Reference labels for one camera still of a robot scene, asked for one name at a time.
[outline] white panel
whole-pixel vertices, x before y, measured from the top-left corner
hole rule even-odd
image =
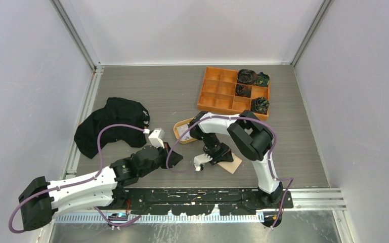
[[[322,2],[68,1],[105,65],[290,63]]]
[[[49,1],[0,1],[0,242],[37,237],[8,218],[33,178],[61,175],[90,77]]]
[[[358,242],[389,242],[389,1],[334,1],[296,72]]]

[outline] black cloth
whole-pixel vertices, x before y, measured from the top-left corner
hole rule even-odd
[[[98,153],[97,138],[99,132],[112,124],[128,124],[138,128],[150,125],[150,115],[145,107],[136,101],[123,98],[108,98],[104,108],[94,111],[76,129],[74,141],[79,151],[89,158]],[[101,148],[107,143],[125,141],[130,147],[140,148],[147,141],[141,131],[115,127],[109,128],[101,136]]]

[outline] gray wood grain table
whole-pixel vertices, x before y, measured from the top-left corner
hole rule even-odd
[[[264,71],[271,76],[270,116],[267,123],[278,134],[278,144],[273,160],[278,177],[294,177],[294,187],[328,187],[318,156],[312,130],[301,99],[294,70],[289,65],[220,66],[239,70],[248,68]],[[141,102],[151,115],[150,128],[163,128],[164,140],[171,146],[176,141],[175,123],[194,117],[197,100],[206,66],[139,66],[105,67],[94,110],[102,108],[109,97],[123,97]],[[252,163],[238,151],[229,137],[218,135],[237,156],[243,159],[235,174],[220,166],[207,164],[202,172],[176,174],[158,169],[141,178],[131,187],[257,187]],[[176,170],[193,168],[193,158],[203,153],[203,142],[179,144],[175,151],[184,159]],[[130,156],[139,148],[125,142],[107,144],[103,149],[105,164]],[[99,157],[79,160],[78,175],[94,172],[99,167]]]

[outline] purple hose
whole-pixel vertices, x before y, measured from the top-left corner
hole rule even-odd
[[[271,156],[272,156],[272,151],[273,149],[275,148],[276,146],[276,143],[278,141],[278,137],[276,135],[276,132],[275,130],[269,126],[267,123],[265,123],[264,121],[261,121],[261,120],[258,120],[258,119],[254,119],[254,118],[250,118],[250,117],[240,117],[240,116],[234,116],[234,117],[227,117],[227,116],[222,116],[222,115],[212,115],[212,116],[209,116],[209,117],[205,117],[205,118],[202,118],[200,120],[198,120],[197,122],[195,122],[193,125],[191,125],[185,132],[182,133],[182,135],[180,135],[180,137],[177,139],[177,141],[175,142],[174,146],[172,148],[170,148],[170,151],[169,153],[167,154],[167,158],[166,158],[166,168],[174,173],[186,173],[186,172],[190,172],[190,171],[194,171],[194,170],[187,170],[187,171],[175,171],[175,170],[171,170],[169,168],[169,158],[170,158],[170,154],[174,151],[174,148],[176,147],[176,145],[179,143],[179,141],[181,141],[181,139],[184,137],[184,135],[186,135],[193,127],[195,127],[197,124],[199,124],[200,122],[204,121],[204,120],[208,120],[208,119],[211,119],[211,118],[219,118],[219,119],[230,119],[230,120],[248,120],[248,121],[252,121],[252,122],[255,122],[255,123],[258,123],[260,125],[263,125],[265,126],[266,128],[268,128],[270,130],[270,132],[272,133],[273,135],[273,143],[272,143],[272,147],[270,148],[269,152],[267,153],[267,160],[268,160],[268,166],[269,166],[269,171],[270,171],[270,174],[272,175],[272,178],[275,179],[275,180],[278,180],[278,181],[289,181],[287,187],[285,188],[285,191],[284,191],[284,194],[282,196],[282,200],[281,200],[281,204],[279,205],[279,211],[278,211],[278,215],[275,219],[275,221],[273,222],[272,226],[271,226],[271,229],[273,230],[273,227],[276,225],[276,223],[278,222],[278,219],[279,219],[279,216],[281,215],[281,211],[282,211],[282,207],[284,205],[284,198],[285,196],[287,195],[287,192],[289,190],[289,187],[291,185],[291,183],[293,182],[294,178],[288,178],[288,179],[279,179],[277,176],[275,176],[274,172],[273,172],[273,169],[272,169],[272,163],[271,163]]]
[[[49,188],[49,189],[46,189],[46,190],[43,190],[43,191],[40,191],[38,193],[35,193],[34,195],[26,198],[25,200],[23,200],[15,209],[14,211],[11,213],[11,216],[10,216],[10,220],[8,222],[8,228],[10,229],[11,232],[15,233],[15,234],[19,234],[19,233],[23,233],[25,232],[25,230],[17,230],[17,229],[14,229],[13,227],[13,220],[14,220],[14,217],[16,216],[16,213],[20,210],[20,208],[25,205],[28,201],[32,200],[32,198],[35,198],[37,196],[40,196],[40,195],[43,195],[45,193],[48,193],[50,191],[55,191],[55,190],[60,190],[60,189],[64,189],[64,188],[68,188],[68,187],[72,187],[72,186],[78,186],[78,185],[81,185],[81,184],[84,184],[84,183],[87,183],[87,182],[90,182],[90,181],[93,181],[94,179],[96,179],[97,177],[100,176],[102,170],[103,170],[103,156],[102,156],[102,149],[100,147],[100,138],[103,134],[104,131],[110,129],[110,128],[114,128],[114,127],[127,127],[127,128],[133,128],[133,129],[136,129],[138,131],[141,131],[143,132],[144,129],[142,128],[137,128],[135,126],[132,126],[132,125],[127,125],[127,124],[113,124],[113,125],[109,125],[107,127],[105,127],[104,129],[102,129],[100,131],[100,133],[98,134],[98,139],[97,139],[97,145],[98,145],[98,152],[99,152],[99,158],[100,158],[100,168],[98,170],[98,172],[91,178],[89,179],[86,179],[86,180],[83,180],[83,181],[79,181],[79,182],[75,182],[75,183],[71,183],[71,184],[67,184],[67,185],[63,185],[61,186],[60,188],[58,186],[56,187],[53,187],[53,188]],[[107,221],[110,225],[113,225],[113,226],[120,226],[120,227],[127,227],[127,226],[130,226],[132,225],[136,220],[138,220],[141,216],[137,216],[135,217],[134,219],[126,222],[126,223],[123,223],[123,224],[115,224],[115,223],[112,223],[111,221],[109,221],[105,215],[97,208],[95,208],[96,210],[99,211],[99,213],[102,215],[102,217],[105,219],[105,221]]]

